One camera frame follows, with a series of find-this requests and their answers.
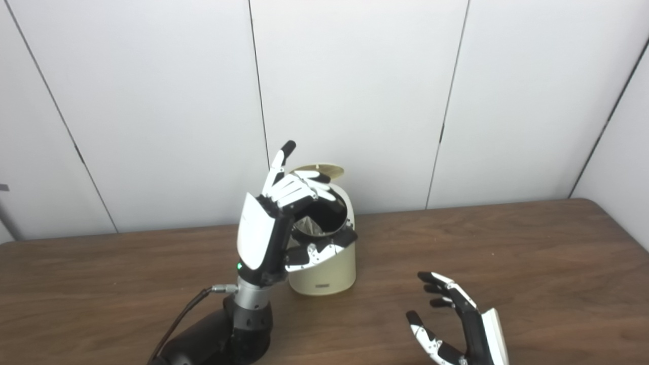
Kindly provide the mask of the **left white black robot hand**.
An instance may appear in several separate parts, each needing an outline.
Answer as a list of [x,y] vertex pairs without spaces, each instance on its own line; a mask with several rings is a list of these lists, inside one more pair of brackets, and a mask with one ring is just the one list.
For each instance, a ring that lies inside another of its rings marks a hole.
[[323,264],[358,238],[349,206],[319,171],[285,171],[290,139],[271,163],[262,191],[246,194],[237,231],[239,277],[272,286],[290,272]]

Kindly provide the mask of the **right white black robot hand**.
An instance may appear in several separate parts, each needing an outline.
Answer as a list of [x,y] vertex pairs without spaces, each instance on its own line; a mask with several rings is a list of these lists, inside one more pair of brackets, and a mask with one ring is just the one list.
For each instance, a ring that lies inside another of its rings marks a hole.
[[477,303],[453,279],[435,272],[418,272],[424,291],[439,295],[433,308],[448,307],[459,317],[466,351],[459,351],[429,330],[415,310],[406,312],[410,330],[436,364],[509,364],[500,317],[495,308],[480,312]]

